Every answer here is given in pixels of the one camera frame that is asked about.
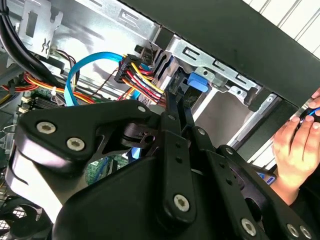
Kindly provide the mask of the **person's hand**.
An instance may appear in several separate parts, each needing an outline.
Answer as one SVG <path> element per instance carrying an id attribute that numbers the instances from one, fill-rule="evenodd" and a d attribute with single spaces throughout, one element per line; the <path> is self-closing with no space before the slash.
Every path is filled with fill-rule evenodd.
<path id="1" fill-rule="evenodd" d="M 320 164 L 320 91 L 312 98 L 309 114 L 293 116 L 274 135 L 277 173 L 287 189 L 298 189 Z"/>

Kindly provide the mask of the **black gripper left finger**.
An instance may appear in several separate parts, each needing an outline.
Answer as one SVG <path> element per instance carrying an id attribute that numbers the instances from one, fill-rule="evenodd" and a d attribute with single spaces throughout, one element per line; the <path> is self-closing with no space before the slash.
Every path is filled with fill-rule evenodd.
<path id="1" fill-rule="evenodd" d="M 147 158 L 158 164 L 157 217 L 174 225 L 191 225 L 197 212 L 188 141 L 182 136 L 178 104 L 170 93 L 161 114 L 137 100 L 24 113 L 15 130 L 6 179 L 15 193 L 42 207 L 55 224 L 64 204 L 95 184 L 85 183 L 90 163 L 133 147 L 141 148 L 142 156 L 129 165 Z"/>

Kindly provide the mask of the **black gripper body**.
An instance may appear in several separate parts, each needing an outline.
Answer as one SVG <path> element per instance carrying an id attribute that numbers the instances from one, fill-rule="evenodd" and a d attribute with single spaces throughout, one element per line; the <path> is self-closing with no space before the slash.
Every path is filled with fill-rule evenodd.
<path id="1" fill-rule="evenodd" d="M 73 195 L 53 226 L 54 240 L 239 240 L 212 179 L 199 174 L 208 163 L 190 159 L 196 217 L 188 225 L 159 219 L 160 170 L 154 158 L 139 160 Z"/>

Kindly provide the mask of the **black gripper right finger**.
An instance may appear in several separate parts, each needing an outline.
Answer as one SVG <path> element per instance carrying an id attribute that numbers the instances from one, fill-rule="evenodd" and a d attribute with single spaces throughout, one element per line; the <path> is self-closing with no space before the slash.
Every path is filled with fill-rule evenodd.
<path id="1" fill-rule="evenodd" d="M 194 223 L 185 240 L 317 240 L 320 231 L 285 204 L 242 157 L 214 147 L 182 100 L 182 135 L 190 143 L 195 193 Z"/>

